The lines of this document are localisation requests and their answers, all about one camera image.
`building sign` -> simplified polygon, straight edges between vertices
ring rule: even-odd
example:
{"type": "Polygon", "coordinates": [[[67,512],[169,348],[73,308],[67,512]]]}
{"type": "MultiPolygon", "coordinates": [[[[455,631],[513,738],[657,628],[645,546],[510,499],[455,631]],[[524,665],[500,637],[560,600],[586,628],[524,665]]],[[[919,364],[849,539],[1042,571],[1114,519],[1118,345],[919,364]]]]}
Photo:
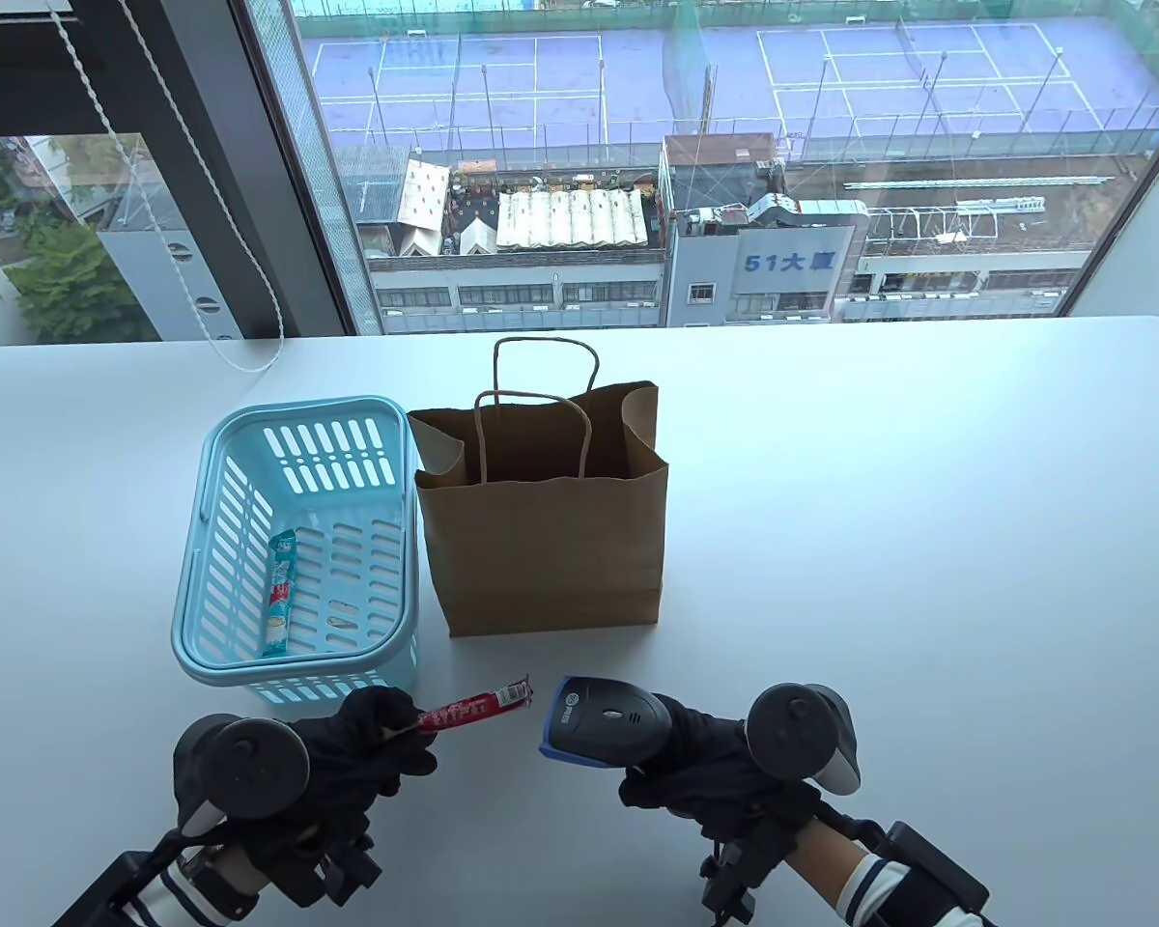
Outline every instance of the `building sign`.
{"type": "Polygon", "coordinates": [[[854,233],[821,228],[749,228],[738,234],[731,293],[828,293],[845,264],[854,233]]]}

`strap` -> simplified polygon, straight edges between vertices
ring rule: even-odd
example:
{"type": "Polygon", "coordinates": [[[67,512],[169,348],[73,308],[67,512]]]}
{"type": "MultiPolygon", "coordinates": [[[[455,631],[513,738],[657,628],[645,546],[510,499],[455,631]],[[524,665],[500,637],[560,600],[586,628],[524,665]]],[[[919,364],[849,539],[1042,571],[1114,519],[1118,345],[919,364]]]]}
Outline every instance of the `strap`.
{"type": "MultiPolygon", "coordinates": [[[[508,343],[508,341],[559,341],[563,345],[576,345],[576,348],[583,348],[584,351],[592,355],[592,375],[588,377],[588,387],[584,392],[588,393],[592,389],[592,384],[597,382],[597,371],[600,370],[600,357],[597,357],[597,352],[593,350],[591,344],[584,344],[583,341],[575,341],[574,337],[561,337],[560,335],[548,335],[545,337],[527,337],[525,335],[508,335],[506,337],[501,337],[495,342],[495,389],[498,389],[498,351],[502,345],[508,343]]],[[[498,396],[495,394],[495,406],[498,406],[498,396]]]]}
{"type": "Polygon", "coordinates": [[[486,459],[486,429],[483,429],[481,424],[481,401],[487,396],[493,396],[495,400],[498,396],[553,399],[556,403],[566,403],[567,406],[570,406],[571,409],[575,409],[576,415],[580,415],[580,418],[583,419],[583,445],[580,446],[580,479],[583,480],[584,467],[589,466],[589,445],[592,444],[592,419],[589,418],[589,414],[585,414],[585,411],[571,402],[570,399],[549,396],[548,393],[522,393],[517,389],[487,389],[479,394],[475,402],[472,403],[472,415],[473,418],[478,421],[478,450],[481,454],[482,483],[488,483],[490,481],[490,464],[488,464],[486,459]]]}

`tennis court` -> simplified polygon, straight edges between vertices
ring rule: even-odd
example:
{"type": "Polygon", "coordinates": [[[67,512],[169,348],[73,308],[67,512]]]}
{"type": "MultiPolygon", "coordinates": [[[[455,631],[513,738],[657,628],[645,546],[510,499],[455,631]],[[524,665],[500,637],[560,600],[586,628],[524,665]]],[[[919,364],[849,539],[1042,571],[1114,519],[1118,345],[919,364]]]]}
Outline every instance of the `tennis court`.
{"type": "MultiPolygon", "coordinates": [[[[676,124],[662,31],[306,41],[336,145],[655,143],[676,124]]],[[[709,131],[817,140],[1159,129],[1159,83],[1096,17],[720,27],[709,131]]]]}

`gloved hand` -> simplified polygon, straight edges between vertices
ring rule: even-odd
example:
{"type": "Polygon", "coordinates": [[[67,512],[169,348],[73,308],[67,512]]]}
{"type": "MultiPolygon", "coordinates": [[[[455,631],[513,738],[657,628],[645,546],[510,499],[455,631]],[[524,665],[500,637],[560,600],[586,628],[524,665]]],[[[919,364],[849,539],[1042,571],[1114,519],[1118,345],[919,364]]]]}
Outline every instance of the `gloved hand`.
{"type": "Polygon", "coordinates": [[[421,710],[403,689],[367,686],[351,692],[335,715],[306,718],[290,728],[309,751],[309,786],[284,812],[318,820],[336,812],[367,811],[379,795],[399,791],[400,776],[428,776],[438,759],[427,747],[436,733],[411,728],[421,710]]]}
{"type": "Polygon", "coordinates": [[[275,817],[220,825],[225,842],[240,844],[254,868],[298,905],[313,904],[322,888],[311,874],[322,854],[366,839],[369,806],[398,794],[400,776],[438,768],[428,750],[437,735],[408,729],[420,716],[402,689],[369,686],[351,692],[335,715],[290,724],[309,752],[309,784],[275,817]]]}
{"type": "Polygon", "coordinates": [[[822,806],[806,782],[783,782],[757,766],[739,723],[687,708],[655,693],[669,711],[673,732],[659,754],[627,769],[618,797],[627,808],[669,809],[694,818],[707,838],[742,838],[773,806],[779,817],[806,825],[822,806]]]}

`striped sleeve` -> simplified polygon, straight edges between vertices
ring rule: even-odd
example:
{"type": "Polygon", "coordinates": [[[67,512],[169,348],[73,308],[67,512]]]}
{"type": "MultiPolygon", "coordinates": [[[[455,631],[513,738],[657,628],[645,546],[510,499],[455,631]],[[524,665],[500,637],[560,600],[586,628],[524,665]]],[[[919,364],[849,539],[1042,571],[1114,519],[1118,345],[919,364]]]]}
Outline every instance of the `striped sleeve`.
{"type": "MultiPolygon", "coordinates": [[[[850,874],[837,900],[837,913],[850,927],[866,927],[873,914],[892,896],[910,874],[901,862],[867,854],[850,874]]],[[[984,919],[955,907],[936,924],[890,924],[889,927],[984,927],[984,919]]]]}

